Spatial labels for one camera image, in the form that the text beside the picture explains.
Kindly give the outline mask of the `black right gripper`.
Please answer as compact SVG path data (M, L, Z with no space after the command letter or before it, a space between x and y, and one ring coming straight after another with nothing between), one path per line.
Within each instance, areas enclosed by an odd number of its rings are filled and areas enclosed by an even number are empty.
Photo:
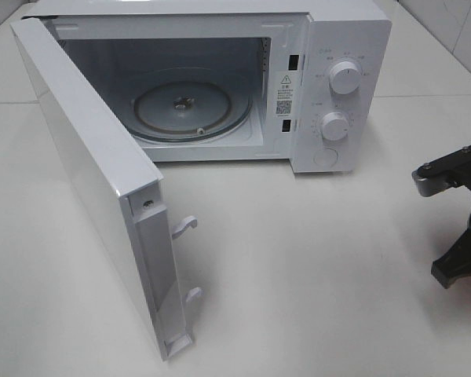
M422 164L412 172L412 178L424 197L461 186L471 191L471 145ZM445 289L456 280L471 276L471 215L468 229L433 262L431 274Z

